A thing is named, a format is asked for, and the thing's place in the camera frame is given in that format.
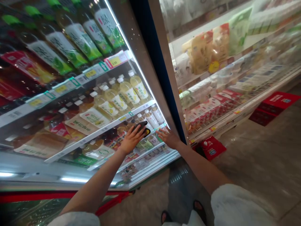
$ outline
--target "sandal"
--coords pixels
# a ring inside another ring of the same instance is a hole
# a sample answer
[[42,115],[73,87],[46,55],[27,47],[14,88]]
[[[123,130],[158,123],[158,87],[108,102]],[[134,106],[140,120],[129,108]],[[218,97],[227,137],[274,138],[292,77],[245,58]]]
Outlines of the sandal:
[[[163,214],[166,214],[165,221],[163,222]],[[165,222],[172,222],[172,218],[170,217],[169,213],[166,210],[163,210],[161,213],[161,224],[164,224]]]
[[[199,204],[202,207],[202,209],[200,209],[199,207],[197,207],[196,203]],[[200,216],[200,218],[202,219],[202,221],[204,222],[204,224],[207,225],[206,212],[204,210],[203,205],[200,203],[200,201],[198,201],[196,199],[193,201],[193,209],[194,209],[194,211],[196,211],[198,213],[198,215]]]

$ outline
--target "left hand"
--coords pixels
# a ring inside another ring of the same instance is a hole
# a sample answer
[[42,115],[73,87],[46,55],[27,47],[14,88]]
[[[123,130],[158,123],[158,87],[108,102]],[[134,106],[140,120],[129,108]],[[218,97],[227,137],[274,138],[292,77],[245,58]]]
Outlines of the left hand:
[[133,131],[134,126],[132,126],[129,131],[127,132],[126,136],[124,137],[124,140],[122,141],[120,147],[118,150],[121,150],[125,154],[130,153],[136,145],[142,140],[142,138],[145,136],[145,126],[141,129],[139,133],[138,130],[141,127],[141,125],[138,125],[136,129]]

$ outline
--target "foot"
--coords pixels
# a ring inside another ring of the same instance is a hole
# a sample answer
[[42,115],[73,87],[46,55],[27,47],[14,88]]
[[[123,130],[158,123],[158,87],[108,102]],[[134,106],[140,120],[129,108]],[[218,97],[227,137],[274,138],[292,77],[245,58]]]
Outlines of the foot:
[[207,225],[206,212],[203,205],[198,200],[193,201],[193,209],[198,213],[205,225]]

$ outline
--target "right hand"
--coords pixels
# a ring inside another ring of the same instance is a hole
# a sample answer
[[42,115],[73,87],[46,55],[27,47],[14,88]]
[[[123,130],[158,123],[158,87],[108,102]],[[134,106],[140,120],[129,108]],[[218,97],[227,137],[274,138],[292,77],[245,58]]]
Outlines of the right hand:
[[165,128],[168,132],[163,129],[159,129],[156,133],[159,135],[160,139],[167,144],[167,146],[172,149],[177,149],[182,141],[167,126]]

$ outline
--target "refrigerated display case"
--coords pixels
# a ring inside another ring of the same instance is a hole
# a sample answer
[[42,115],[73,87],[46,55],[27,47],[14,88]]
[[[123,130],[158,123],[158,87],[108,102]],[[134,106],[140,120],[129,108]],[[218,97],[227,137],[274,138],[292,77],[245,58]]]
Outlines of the refrigerated display case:
[[149,51],[157,48],[153,62],[160,57],[166,67],[191,145],[219,136],[299,82],[300,1],[158,0],[147,8],[155,34],[144,30],[144,40]]
[[141,121],[151,133],[109,191],[128,191],[180,157],[155,133],[177,130],[129,2],[1,7],[1,191],[76,191]]

